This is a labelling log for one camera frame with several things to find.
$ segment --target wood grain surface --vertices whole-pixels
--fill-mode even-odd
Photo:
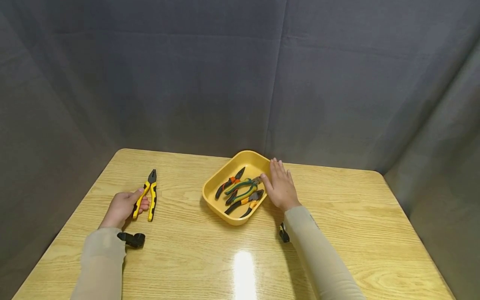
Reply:
[[[295,249],[278,238],[282,214],[267,199],[230,226],[202,200],[202,185],[228,158],[122,149],[92,186],[14,299],[68,299],[85,237],[113,195],[158,175],[155,219],[127,232],[146,235],[127,250],[123,299],[314,299]],[[427,251],[373,171],[286,164],[299,198],[368,299],[453,299]]]

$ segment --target fabric backdrop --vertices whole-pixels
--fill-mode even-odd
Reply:
[[[457,298],[473,298],[478,12],[476,0],[0,1],[0,298],[123,147],[377,170]]]

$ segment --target sleeve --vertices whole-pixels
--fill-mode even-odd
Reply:
[[[318,299],[365,299],[350,271],[304,206],[286,211],[284,226]]]
[[[101,228],[86,239],[72,300],[120,300],[125,242],[118,228]]]

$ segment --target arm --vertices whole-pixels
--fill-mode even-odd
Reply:
[[[82,271],[72,300],[120,300],[125,242],[118,228],[100,228],[85,240],[80,259]]]
[[[304,206],[286,211],[284,225],[317,298],[365,299],[350,271]]]
[[[81,272],[72,300],[120,300],[122,289],[122,266],[125,257],[125,242],[117,234],[130,217],[133,205],[143,193],[121,192],[116,194],[98,230],[86,239],[82,257]],[[149,201],[142,199],[140,213],[147,210]]]
[[[320,231],[309,211],[298,201],[290,170],[282,161],[270,161],[272,181],[262,174],[270,200],[285,212],[285,230],[297,250],[315,296],[322,300],[365,299],[352,275]]]

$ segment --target plastic tray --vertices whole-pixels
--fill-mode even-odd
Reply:
[[[260,176],[262,173],[270,176],[270,161],[266,157],[263,157],[254,151],[245,150],[238,152],[237,155],[235,155],[220,170],[218,170],[218,172],[215,173],[215,175],[213,175],[205,183],[203,188],[203,197],[210,209],[229,224],[235,226],[242,225],[243,223],[247,222],[266,198],[264,184],[260,183],[258,185],[258,190],[264,190],[265,192],[257,206],[252,210],[251,213],[248,214],[248,216],[240,218],[240,216],[247,211],[249,207],[248,204],[242,205],[235,209],[230,215],[225,214],[225,210],[228,208],[228,206],[225,205],[225,200],[227,197],[222,194],[218,200],[215,200],[215,193],[223,183],[225,183],[230,177],[235,176],[243,167],[245,167],[245,171],[240,180],[244,180],[246,178],[253,179],[257,176]],[[246,192],[247,190],[248,187],[240,188],[239,193]]]

